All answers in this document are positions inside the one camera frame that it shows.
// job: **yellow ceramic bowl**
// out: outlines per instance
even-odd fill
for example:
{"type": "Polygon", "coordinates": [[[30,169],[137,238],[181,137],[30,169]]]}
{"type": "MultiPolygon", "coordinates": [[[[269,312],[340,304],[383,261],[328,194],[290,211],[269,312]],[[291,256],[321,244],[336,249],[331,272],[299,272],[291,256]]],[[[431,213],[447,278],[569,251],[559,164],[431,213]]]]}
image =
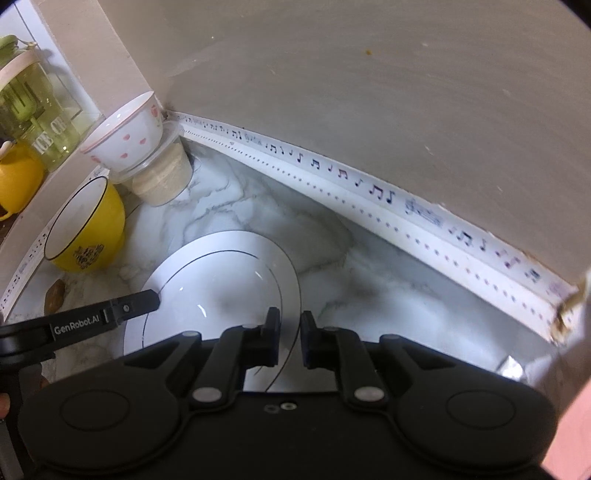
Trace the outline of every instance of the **yellow ceramic bowl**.
{"type": "Polygon", "coordinates": [[[107,266],[123,245],[125,211],[106,177],[91,180],[66,203],[49,231],[45,258],[63,270],[107,266]]]}

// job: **clear plastic container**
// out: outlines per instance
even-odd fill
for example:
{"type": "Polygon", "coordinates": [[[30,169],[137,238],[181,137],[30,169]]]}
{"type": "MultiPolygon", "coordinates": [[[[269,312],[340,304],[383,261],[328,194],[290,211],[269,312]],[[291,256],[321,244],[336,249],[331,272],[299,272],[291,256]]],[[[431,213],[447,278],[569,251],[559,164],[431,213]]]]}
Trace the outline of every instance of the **clear plastic container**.
{"type": "Polygon", "coordinates": [[[121,183],[148,205],[157,207],[174,200],[191,181],[193,167],[181,143],[180,125],[164,122],[158,148],[146,160],[109,179],[121,183]]]}
{"type": "Polygon", "coordinates": [[[19,50],[14,35],[0,37],[0,127],[34,148],[49,171],[74,151],[80,135],[61,107],[34,43],[19,50]]]}

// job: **pink polka dot bowl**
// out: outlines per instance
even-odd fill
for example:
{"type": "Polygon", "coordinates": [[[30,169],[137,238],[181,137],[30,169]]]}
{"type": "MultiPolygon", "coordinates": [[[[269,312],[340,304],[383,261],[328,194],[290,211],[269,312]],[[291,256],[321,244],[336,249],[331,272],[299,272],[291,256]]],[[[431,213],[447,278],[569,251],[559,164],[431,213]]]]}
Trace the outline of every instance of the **pink polka dot bowl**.
{"type": "Polygon", "coordinates": [[[106,168],[121,172],[148,158],[162,139],[162,112],[154,92],[126,103],[82,142],[80,151],[106,168]]]}

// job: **finger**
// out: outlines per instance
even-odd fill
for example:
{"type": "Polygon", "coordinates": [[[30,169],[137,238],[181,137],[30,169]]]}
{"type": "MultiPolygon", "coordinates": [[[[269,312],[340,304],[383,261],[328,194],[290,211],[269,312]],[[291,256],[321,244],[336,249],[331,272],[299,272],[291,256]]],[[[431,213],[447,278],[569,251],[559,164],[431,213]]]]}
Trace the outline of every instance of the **finger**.
{"type": "Polygon", "coordinates": [[[8,410],[10,410],[10,397],[7,393],[0,393],[0,419],[8,415],[8,410]]]}

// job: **white marble surface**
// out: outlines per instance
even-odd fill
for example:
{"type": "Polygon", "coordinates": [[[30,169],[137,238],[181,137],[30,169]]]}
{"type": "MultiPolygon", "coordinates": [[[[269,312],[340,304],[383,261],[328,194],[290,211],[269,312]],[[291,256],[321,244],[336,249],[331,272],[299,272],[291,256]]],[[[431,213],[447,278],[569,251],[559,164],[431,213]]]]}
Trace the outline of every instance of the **white marble surface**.
{"type": "MultiPolygon", "coordinates": [[[[288,187],[213,150],[196,144],[190,149],[201,166],[176,200],[154,208],[124,194],[126,243],[110,267],[65,274],[43,262],[9,321],[41,316],[45,291],[57,278],[67,284],[63,309],[121,296],[140,290],[165,258],[192,240],[246,230],[287,253],[298,274],[302,309],[311,310],[320,326],[351,328],[364,340],[398,333],[491,370],[512,355],[533,365],[531,381],[560,408],[571,396],[566,390],[577,390],[570,384],[565,390],[556,380],[556,365],[565,356],[557,357],[555,347],[469,291],[288,187]]],[[[120,327],[63,349],[47,362],[46,373],[56,380],[103,363],[122,353],[122,338],[120,327]]],[[[298,344],[276,388],[334,388],[328,372],[304,372],[300,357],[298,344]]],[[[576,384],[589,372],[579,360],[569,367],[569,378],[573,369],[580,372],[576,384]]]]}

